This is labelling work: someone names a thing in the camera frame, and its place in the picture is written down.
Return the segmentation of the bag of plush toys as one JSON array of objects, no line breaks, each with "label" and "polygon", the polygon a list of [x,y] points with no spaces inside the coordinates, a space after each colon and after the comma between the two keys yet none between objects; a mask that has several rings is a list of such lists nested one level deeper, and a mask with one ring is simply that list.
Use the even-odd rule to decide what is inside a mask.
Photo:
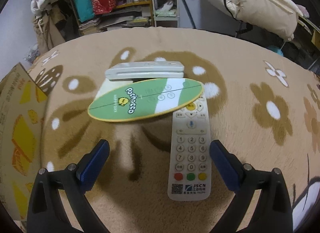
[{"label": "bag of plush toys", "polygon": [[25,55],[24,60],[32,65],[38,56],[40,56],[39,46],[38,44],[35,44]]}]

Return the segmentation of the green oval pochacco brush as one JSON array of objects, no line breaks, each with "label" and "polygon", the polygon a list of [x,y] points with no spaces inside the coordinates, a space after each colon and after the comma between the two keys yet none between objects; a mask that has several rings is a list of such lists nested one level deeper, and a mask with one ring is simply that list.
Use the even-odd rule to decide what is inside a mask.
[{"label": "green oval pochacco brush", "polygon": [[189,78],[155,78],[124,85],[96,98],[88,115],[105,122],[131,122],[171,113],[194,102],[203,84]]}]

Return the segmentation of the cardboard box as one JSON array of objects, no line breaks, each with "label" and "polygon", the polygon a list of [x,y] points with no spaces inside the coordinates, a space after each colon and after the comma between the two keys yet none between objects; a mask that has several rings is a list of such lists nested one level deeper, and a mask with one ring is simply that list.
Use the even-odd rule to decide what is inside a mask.
[{"label": "cardboard box", "polygon": [[40,144],[47,96],[21,64],[1,81],[1,203],[15,221],[27,219],[41,168]]}]

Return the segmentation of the white folding stand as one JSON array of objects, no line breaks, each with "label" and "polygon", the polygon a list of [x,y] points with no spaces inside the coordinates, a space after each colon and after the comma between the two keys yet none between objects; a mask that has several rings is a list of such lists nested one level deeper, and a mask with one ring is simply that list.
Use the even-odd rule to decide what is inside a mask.
[{"label": "white folding stand", "polygon": [[182,78],[184,65],[180,62],[119,63],[105,71],[108,80],[134,80],[143,78]]}]

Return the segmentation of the white square card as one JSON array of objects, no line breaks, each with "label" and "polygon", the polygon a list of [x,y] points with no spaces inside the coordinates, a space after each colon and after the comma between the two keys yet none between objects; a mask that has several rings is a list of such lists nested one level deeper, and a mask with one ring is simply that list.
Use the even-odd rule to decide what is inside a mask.
[{"label": "white square card", "polygon": [[125,85],[131,84],[133,83],[132,80],[128,80],[128,81],[110,81],[107,78],[103,81],[102,85],[100,86],[97,94],[95,95],[95,100],[101,96],[103,96],[104,94],[117,89],[119,87],[123,87]]}]

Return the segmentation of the stack of books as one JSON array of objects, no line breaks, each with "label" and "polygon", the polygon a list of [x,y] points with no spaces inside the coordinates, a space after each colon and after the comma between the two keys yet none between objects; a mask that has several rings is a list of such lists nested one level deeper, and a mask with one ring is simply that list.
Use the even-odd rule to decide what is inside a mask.
[{"label": "stack of books", "polygon": [[89,35],[94,33],[100,33],[99,28],[100,18],[92,19],[79,25],[79,31],[81,35]]}]

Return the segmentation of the white tv remote control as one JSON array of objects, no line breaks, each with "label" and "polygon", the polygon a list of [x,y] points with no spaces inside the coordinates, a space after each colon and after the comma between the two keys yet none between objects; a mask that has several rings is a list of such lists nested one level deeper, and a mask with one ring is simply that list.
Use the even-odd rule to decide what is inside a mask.
[{"label": "white tv remote control", "polygon": [[212,185],[210,124],[204,94],[172,115],[168,197],[179,202],[204,200]]}]

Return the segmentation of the teal round fan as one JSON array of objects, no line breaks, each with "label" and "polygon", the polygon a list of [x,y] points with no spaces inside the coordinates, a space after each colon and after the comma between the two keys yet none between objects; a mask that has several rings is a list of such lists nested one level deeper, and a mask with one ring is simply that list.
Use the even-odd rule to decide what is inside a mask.
[{"label": "teal round fan", "polygon": [[277,46],[270,45],[270,46],[267,47],[267,49],[272,51],[272,52],[274,52],[274,53],[276,53],[276,54],[278,54],[278,55],[281,55],[282,57],[284,56],[282,50]]}]

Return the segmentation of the white rolling cart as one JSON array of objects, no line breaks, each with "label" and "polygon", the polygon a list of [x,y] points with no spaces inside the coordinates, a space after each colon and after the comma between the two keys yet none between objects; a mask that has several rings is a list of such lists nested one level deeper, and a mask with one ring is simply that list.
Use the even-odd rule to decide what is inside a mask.
[{"label": "white rolling cart", "polygon": [[154,26],[180,27],[178,0],[152,0]]}]

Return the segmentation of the beige hanging trousers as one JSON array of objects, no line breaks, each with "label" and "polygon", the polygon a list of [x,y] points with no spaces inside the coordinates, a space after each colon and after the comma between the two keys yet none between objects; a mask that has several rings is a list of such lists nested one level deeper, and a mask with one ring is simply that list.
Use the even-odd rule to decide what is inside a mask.
[{"label": "beige hanging trousers", "polygon": [[52,18],[47,14],[35,17],[33,24],[40,54],[45,54],[52,48],[66,42]]}]

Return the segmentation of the teal storage bag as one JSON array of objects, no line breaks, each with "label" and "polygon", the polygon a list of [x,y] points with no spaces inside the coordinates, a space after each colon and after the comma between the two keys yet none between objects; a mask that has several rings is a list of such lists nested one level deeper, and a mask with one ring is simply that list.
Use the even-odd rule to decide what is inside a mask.
[{"label": "teal storage bag", "polygon": [[81,23],[92,20],[95,16],[93,12],[92,0],[73,0],[78,19]]}]

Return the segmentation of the cream office chair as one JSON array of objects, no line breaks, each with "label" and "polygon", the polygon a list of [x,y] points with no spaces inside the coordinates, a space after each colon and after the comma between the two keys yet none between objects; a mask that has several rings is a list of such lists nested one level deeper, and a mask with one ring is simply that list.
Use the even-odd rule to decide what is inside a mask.
[{"label": "cream office chair", "polygon": [[303,13],[292,0],[208,0],[235,20],[263,28],[284,41],[294,39]]}]

